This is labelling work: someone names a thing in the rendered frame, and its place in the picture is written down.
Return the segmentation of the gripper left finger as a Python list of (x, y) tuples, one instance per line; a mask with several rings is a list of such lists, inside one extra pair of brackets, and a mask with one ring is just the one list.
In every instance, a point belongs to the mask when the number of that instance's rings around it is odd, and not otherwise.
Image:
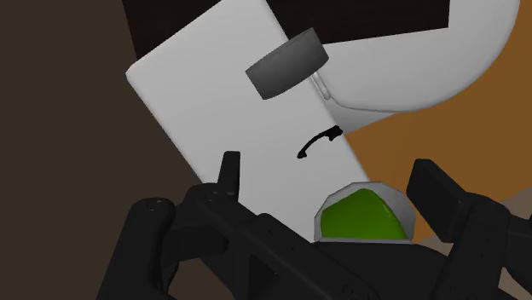
[(234, 300), (376, 300), (354, 272), (269, 214), (239, 203), (240, 153), (223, 155), (218, 179), (183, 202), (136, 201), (124, 221), (96, 300), (176, 300), (179, 264), (198, 258)]

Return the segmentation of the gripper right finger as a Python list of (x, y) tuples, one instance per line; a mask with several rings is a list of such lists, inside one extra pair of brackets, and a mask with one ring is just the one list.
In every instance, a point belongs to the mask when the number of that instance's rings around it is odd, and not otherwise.
[(467, 192), (430, 159), (414, 161), (406, 194), (437, 237), (453, 245), (431, 300), (517, 300), (499, 289), (503, 269), (532, 295), (532, 216)]

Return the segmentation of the grey bowl with green filling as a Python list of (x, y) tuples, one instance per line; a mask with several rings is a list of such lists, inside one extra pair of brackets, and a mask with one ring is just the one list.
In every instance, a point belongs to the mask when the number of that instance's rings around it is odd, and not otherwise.
[(410, 244), (415, 222), (405, 193), (382, 182), (354, 182), (330, 194), (316, 212), (314, 240)]

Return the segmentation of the dark grey round puck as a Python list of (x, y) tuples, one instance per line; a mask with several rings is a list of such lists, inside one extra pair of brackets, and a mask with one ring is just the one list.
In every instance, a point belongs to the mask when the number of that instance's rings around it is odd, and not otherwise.
[(263, 100), (274, 98), (302, 83), (329, 60), (314, 28), (300, 32), (246, 69)]

